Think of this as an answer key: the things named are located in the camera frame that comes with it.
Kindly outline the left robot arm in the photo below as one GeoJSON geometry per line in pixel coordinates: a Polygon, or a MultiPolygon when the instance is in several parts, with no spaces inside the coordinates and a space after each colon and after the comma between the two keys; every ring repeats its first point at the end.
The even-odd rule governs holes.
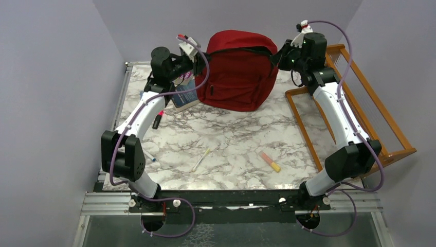
{"type": "Polygon", "coordinates": [[[173,81],[196,66],[207,67],[208,62],[195,46],[181,49],[181,55],[158,47],[151,55],[151,72],[137,106],[116,129],[106,130],[101,136],[101,162],[113,186],[127,184],[143,196],[142,204],[147,210],[156,211],[161,207],[162,198],[157,194],[160,186],[145,171],[141,140],[176,93],[173,81]]]}

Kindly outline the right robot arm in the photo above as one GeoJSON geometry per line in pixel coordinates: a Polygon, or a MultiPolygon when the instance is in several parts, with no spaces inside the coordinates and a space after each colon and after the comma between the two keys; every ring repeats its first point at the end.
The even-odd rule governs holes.
{"type": "Polygon", "coordinates": [[[286,42],[278,53],[278,67],[298,72],[302,84],[320,105],[337,147],[325,159],[322,171],[300,185],[297,204],[303,209],[314,206],[317,197],[336,184],[369,172],[382,149],[380,141],[371,139],[360,127],[345,98],[339,76],[325,65],[326,48],[324,35],[309,32],[286,42]]]}

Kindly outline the red backpack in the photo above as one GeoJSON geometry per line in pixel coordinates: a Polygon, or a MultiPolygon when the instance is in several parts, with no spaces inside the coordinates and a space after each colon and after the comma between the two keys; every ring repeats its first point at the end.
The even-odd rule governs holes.
{"type": "Polygon", "coordinates": [[[200,102],[215,108],[252,112],[270,95],[278,68],[270,58],[278,51],[262,34],[224,30],[209,40],[209,68],[195,76],[200,102]]]}

